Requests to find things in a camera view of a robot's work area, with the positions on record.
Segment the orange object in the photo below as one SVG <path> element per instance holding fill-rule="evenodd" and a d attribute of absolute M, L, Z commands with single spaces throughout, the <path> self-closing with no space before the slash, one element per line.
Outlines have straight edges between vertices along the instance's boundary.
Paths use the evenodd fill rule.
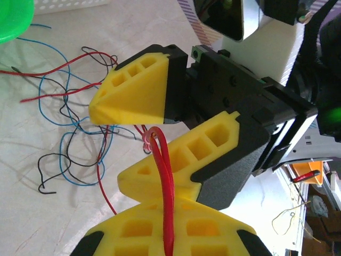
<path fill-rule="evenodd" d="M 322 161 L 293 164 L 293 169 L 295 170 L 297 176 L 304 175 L 314 170 L 319 170 L 320 171 L 319 175 L 312 177 L 310 179 L 307 179 L 303 182 L 307 184 L 318 184 L 318 185 L 323 184 L 323 162 Z"/>

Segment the green plastic bowl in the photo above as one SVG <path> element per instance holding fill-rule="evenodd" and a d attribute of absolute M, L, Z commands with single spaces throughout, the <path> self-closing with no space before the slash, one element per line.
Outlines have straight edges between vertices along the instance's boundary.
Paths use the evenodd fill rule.
<path fill-rule="evenodd" d="M 0 44 L 12 40 L 30 26 L 34 0 L 0 0 Z"/>

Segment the white table surface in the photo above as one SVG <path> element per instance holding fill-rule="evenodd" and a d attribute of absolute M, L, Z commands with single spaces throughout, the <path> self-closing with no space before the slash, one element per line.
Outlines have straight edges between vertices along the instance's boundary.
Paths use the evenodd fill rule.
<path fill-rule="evenodd" d="M 186 53 L 191 52 L 193 45 L 199 44 L 194 31 L 187 22 L 177 1 L 157 0 L 114 0 L 111 4 L 88 9 L 39 15 L 34 23 L 52 26 L 52 29 L 30 27 L 22 35 L 24 38 L 35 39 L 52 44 L 63 52 L 70 60 L 82 52 L 81 46 L 90 46 L 99 51 L 118 55 L 123 61 L 151 44 L 176 44 Z M 9 69 L 15 66 L 21 71 L 40 72 L 50 70 L 64 63 L 58 54 L 45 46 L 24 41 L 13 40 L 0 45 L 0 68 Z M 85 58 L 71 65 L 71 71 L 89 80 L 97 82 L 105 75 L 105 68 L 90 58 Z M 56 73 L 50 76 L 65 83 L 66 75 Z M 35 85 L 39 80 L 30 78 Z M 19 104 L 19 100 L 37 95 L 34 84 L 22 77 L 0 75 L 0 255 L 69 255 L 87 230 L 97 223 L 112 216 L 98 186 L 77 187 L 58 177 L 46 184 L 47 191 L 56 191 L 55 195 L 38 193 L 40 175 L 37 160 L 40 156 L 58 152 L 61 136 L 72 131 L 72 127 L 59 127 L 46 121 L 39 113 L 37 102 Z M 72 79 L 71 88 L 84 86 L 83 82 Z M 52 93 L 58 88 L 53 83 L 44 83 L 44 90 Z M 94 95 L 94 89 L 70 96 L 70 101 L 88 104 Z M 61 102 L 55 99 L 43 101 L 43 109 L 47 116 L 59 123 L 69 123 L 67 118 L 58 112 Z M 70 105 L 76 109 L 80 117 L 87 116 L 87 108 Z M 163 126 L 167 140 L 171 141 L 187 131 L 184 124 Z M 131 137 L 128 132 L 120 133 Z M 101 144 L 101 136 L 86 136 L 78 133 L 70 147 L 73 157 L 83 163 L 94 162 Z M 107 172 L 103 185 L 115 209 L 121 212 L 134 204 L 133 200 L 122 195 L 118 188 L 117 174 L 134 164 L 145 154 L 142 142 L 132 138 L 115 136 L 109 155 L 105 159 Z M 57 157 L 49 157 L 42 161 L 45 178 L 59 173 Z M 86 181 L 95 181 L 95 169 L 72 166 L 72 171 Z M 266 220 L 255 223 L 256 231 L 265 225 L 269 228 L 270 218 L 280 211 L 291 207 L 291 200 L 284 189 L 278 189 L 279 181 L 270 174 L 265 179 L 275 179 L 263 199 L 257 194 L 253 200 L 248 191 L 254 191 L 255 180 L 251 178 L 246 188 L 233 202 L 236 205 L 226 210 L 231 216 L 238 218 L 240 206 L 249 202 L 265 202 L 271 207 L 272 201 L 277 202 L 275 210 L 269 213 Z M 257 209 L 260 213 L 263 202 Z M 266 234 L 261 238 L 273 251 L 271 239 Z"/>

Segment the yellow 3d printed part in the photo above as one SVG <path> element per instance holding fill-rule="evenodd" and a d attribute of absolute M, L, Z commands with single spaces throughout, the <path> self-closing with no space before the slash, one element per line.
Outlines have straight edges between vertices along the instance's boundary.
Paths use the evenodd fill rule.
<path fill-rule="evenodd" d="M 192 182 L 191 175 L 238 145 L 238 116 L 221 112 L 168 144 L 176 196 L 197 200 L 201 184 Z M 117 180 L 120 191 L 139 202 L 162 194 L 153 156 L 121 172 Z"/>
<path fill-rule="evenodd" d="M 248 244 L 259 245 L 252 227 L 202 204 L 176 198 L 174 213 L 174 256 L 250 256 Z M 165 255 L 163 200 L 144 202 L 98 224 L 79 242 L 74 255 Z"/>
<path fill-rule="evenodd" d="M 168 54 L 146 53 L 111 70 L 89 105 L 90 120 L 106 124 L 164 122 Z"/>

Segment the white plastic basket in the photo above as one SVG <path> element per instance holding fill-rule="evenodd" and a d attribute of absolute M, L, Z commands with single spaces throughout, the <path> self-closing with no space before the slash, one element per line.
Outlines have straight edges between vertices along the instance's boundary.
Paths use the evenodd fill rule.
<path fill-rule="evenodd" d="M 35 0 L 35 14 L 61 12 L 108 4 L 111 0 Z"/>

